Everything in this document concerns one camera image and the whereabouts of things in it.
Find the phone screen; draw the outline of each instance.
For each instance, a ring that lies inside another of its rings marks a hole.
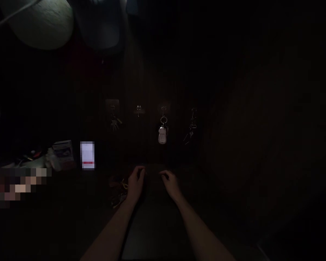
[[[95,169],[94,142],[81,141],[81,161],[83,169]]]

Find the bottle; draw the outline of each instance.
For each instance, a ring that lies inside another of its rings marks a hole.
[[[52,165],[55,171],[61,170],[61,165],[59,163],[58,157],[54,154],[54,150],[52,148],[48,149],[47,159],[49,159],[50,164]]]

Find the cable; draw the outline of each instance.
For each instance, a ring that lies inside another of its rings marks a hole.
[[[29,4],[24,5],[22,8],[18,9],[17,11],[15,11],[14,13],[8,15],[5,19],[3,19],[2,21],[0,21],[0,27],[2,25],[4,25],[9,19],[11,19],[12,17],[16,16],[17,14],[19,14],[20,12],[24,11],[25,9],[28,9],[29,7],[38,4],[39,2],[41,2],[42,0],[34,0]]]

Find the key ring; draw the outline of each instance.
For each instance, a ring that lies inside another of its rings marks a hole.
[[[161,121],[161,123],[162,123],[162,124],[166,124],[166,123],[168,122],[168,119],[167,119],[167,117],[166,117],[166,116],[163,116],[163,117],[160,119],[160,121]]]

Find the clutter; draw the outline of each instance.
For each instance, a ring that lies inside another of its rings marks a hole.
[[[58,141],[53,144],[52,148],[58,157],[62,170],[69,170],[76,167],[71,140]]]

